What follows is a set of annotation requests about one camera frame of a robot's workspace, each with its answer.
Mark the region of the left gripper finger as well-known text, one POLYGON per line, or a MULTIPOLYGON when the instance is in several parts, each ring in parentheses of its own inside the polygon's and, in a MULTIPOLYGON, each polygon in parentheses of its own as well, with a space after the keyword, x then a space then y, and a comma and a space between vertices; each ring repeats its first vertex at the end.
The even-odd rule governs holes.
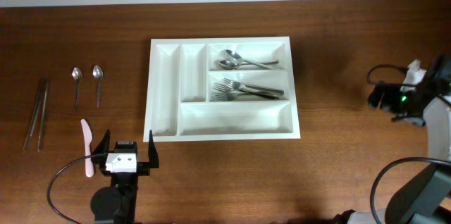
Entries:
POLYGON ((103 136, 100 143, 92 152, 92 162, 93 163, 105 163, 107 156, 109 154, 109 142, 110 142, 111 131, 107 130, 103 136))
POLYGON ((149 162, 147 163, 148 169, 157 169, 157 168, 159 168, 159 155, 158 155, 158 152, 156 150, 155 143, 154 143, 152 130, 149 131, 148 158, 149 158, 149 162))

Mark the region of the silver fork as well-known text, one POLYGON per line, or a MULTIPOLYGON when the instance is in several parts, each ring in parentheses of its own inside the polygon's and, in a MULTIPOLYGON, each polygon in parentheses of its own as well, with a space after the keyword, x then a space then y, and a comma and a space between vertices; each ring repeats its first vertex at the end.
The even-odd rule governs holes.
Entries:
POLYGON ((220 84, 220 83, 213 83, 213 90, 216 90, 216 92, 222 92, 222 93, 240 93, 240 92, 249 92, 249 93, 258 93, 258 94, 265 94, 263 92, 255 92, 255 91, 249 91, 249 90, 236 90, 231 87, 228 87, 227 85, 220 84))
POLYGON ((238 101, 238 100, 254 100, 254 99, 279 100, 279 97, 249 92, 240 92, 240 93, 214 92, 211 94, 212 101, 238 101))
POLYGON ((285 94, 285 92, 281 89, 273 89, 273 88, 261 87, 261 86, 257 86, 257 85, 245 84, 242 82, 238 82, 236 80, 230 80, 228 78, 223 78, 223 82, 228 87, 231 87, 231 88, 237 89, 237 90, 255 90, 255 91, 259 91, 259 92, 266 92, 266 93, 280 96, 280 97, 285 94))

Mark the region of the large silver spoon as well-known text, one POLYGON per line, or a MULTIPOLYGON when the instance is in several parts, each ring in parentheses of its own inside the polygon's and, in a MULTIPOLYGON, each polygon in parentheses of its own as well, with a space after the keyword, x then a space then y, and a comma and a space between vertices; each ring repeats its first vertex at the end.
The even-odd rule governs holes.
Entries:
POLYGON ((254 66, 258 66, 260 68, 265 68, 265 69, 269 69, 269 70, 275 70, 276 69, 276 68, 274 68, 272 66, 269 66, 269 65, 266 65, 266 64, 263 64, 263 63, 258 63, 258 62, 254 62, 254 61, 243 59, 243 57, 241 57, 238 53, 236 53, 235 51, 229 50, 229 49, 225 50, 225 54, 226 54, 227 59, 229 61, 232 61, 233 63, 236 63, 236 64, 249 63, 249 64, 252 64, 254 66))
POLYGON ((264 66, 257 66, 255 64, 248 63, 248 62, 233 63, 232 61, 229 61, 229 60, 222 60, 222 61, 218 62, 219 67, 224 70, 237 70, 240 67, 245 67, 245 66, 256 66, 257 68, 267 69, 268 66, 272 66, 272 65, 276 65, 276 64, 279 64, 279 60, 264 62, 263 63, 264 66))

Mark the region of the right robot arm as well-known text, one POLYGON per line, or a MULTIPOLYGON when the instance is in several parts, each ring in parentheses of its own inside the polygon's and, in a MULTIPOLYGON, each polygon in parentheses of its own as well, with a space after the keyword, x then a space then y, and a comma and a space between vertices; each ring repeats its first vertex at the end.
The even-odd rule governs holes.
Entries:
POLYGON ((436 56, 427 69, 415 60, 406 67, 401 83, 367 82, 374 86, 369 106, 394 114, 394 122, 406 121, 427 129, 428 155, 389 163, 374 180, 370 212, 354 210, 336 215, 333 223, 449 223, 450 210, 441 206, 450 197, 450 55, 436 56), (424 162, 426 167, 391 197, 385 209, 375 207, 376 189, 382 177, 403 163, 424 162))

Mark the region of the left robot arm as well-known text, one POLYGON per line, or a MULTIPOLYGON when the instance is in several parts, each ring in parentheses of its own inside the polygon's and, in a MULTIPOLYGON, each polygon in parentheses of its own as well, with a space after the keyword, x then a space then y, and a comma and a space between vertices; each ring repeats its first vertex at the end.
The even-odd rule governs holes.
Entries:
POLYGON ((149 160, 145 162, 137 160, 137 142, 116 142, 111 151, 110 136, 111 132, 107 131, 93 151, 92 162, 103 175, 110 177, 111 183, 94 193, 90 208, 95 223, 134 223, 138 179, 159 167, 159 155, 152 133, 149 133, 147 145, 149 160))

